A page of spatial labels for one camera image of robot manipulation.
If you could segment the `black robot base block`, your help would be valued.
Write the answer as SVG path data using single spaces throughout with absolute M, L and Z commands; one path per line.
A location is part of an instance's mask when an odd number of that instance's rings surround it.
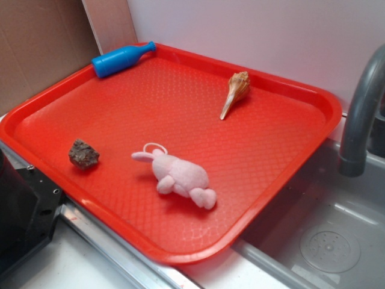
M 1 279 L 52 241 L 63 190 L 39 169 L 16 169 L 1 152 Z

